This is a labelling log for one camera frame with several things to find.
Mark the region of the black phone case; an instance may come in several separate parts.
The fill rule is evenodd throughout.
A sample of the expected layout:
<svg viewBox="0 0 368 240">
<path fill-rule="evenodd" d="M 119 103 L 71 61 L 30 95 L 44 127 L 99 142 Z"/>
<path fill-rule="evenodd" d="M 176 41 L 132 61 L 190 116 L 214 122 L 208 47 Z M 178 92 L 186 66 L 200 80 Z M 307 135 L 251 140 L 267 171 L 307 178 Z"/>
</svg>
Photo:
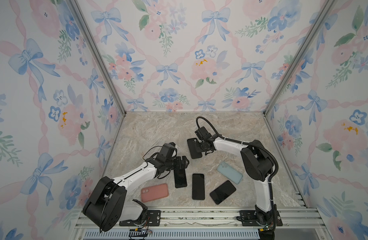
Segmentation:
<svg viewBox="0 0 368 240">
<path fill-rule="evenodd" d="M 200 159 L 200 158 L 203 157 L 202 153 L 197 152 L 197 144 L 196 145 L 191 145 L 190 144 L 190 139 L 187 139 L 187 144 L 188 144 L 188 148 L 189 148 L 189 151 L 190 151 L 191 158 L 193 160 Z"/>
</svg>

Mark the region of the blue phone black screen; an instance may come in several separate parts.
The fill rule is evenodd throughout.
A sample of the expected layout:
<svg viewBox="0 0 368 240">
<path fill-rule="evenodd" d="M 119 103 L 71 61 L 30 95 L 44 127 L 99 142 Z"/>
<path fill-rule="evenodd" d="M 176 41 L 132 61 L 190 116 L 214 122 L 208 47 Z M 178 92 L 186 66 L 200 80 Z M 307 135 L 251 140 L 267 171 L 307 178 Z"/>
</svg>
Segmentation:
<svg viewBox="0 0 368 240">
<path fill-rule="evenodd" d="M 192 175 L 192 199 L 198 201 L 205 200 L 205 176 L 204 174 Z"/>
</svg>

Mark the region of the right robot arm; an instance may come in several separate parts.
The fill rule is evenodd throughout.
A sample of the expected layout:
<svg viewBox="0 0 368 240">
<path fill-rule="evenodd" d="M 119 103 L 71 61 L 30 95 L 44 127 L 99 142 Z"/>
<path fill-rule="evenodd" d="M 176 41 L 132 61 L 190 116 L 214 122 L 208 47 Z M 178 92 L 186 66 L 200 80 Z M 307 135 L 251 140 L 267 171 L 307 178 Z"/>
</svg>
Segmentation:
<svg viewBox="0 0 368 240">
<path fill-rule="evenodd" d="M 255 212 L 259 225 L 275 229 L 277 209 L 274 203 L 272 178 L 279 165 L 276 158 L 258 140 L 241 142 L 217 134 L 207 133 L 187 140 L 192 159 L 215 151 L 223 151 L 241 158 L 248 176 L 253 179 L 256 191 Z"/>
</svg>

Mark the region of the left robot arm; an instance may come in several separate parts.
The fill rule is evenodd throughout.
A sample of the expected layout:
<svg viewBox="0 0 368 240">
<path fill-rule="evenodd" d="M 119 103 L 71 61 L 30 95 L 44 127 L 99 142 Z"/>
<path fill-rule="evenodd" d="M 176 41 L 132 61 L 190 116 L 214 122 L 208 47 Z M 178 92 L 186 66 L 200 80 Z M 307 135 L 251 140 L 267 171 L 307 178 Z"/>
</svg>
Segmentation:
<svg viewBox="0 0 368 240">
<path fill-rule="evenodd" d="M 139 200 L 126 202 L 127 194 L 149 180 L 159 178 L 164 172 L 185 170 L 190 161 L 185 156 L 178 156 L 175 143 L 165 143 L 160 151 L 134 170 L 116 178 L 102 177 L 88 201 L 83 207 L 83 214 L 88 217 L 101 232 L 107 232 L 117 223 L 132 223 L 144 226 L 148 223 L 148 207 Z"/>
</svg>

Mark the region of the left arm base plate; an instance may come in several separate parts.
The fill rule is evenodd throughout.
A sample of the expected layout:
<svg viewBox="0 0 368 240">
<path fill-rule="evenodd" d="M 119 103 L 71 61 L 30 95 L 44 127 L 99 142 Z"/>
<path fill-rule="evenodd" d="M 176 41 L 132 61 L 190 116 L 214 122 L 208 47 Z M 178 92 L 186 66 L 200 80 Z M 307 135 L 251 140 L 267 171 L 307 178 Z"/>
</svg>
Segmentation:
<svg viewBox="0 0 368 240">
<path fill-rule="evenodd" d="M 158 227 L 161 222 L 160 210 L 146 210 L 136 220 L 119 222 L 120 227 Z"/>
</svg>

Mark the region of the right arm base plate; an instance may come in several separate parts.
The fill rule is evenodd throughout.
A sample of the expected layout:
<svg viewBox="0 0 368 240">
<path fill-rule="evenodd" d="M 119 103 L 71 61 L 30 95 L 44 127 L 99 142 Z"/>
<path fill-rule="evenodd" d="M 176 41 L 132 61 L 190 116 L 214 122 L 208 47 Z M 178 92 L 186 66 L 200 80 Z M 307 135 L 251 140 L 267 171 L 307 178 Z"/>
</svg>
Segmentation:
<svg viewBox="0 0 368 240">
<path fill-rule="evenodd" d="M 256 210 L 241 210 L 236 220 L 241 222 L 244 227 L 272 228 L 274 211 L 264 213 Z"/>
</svg>

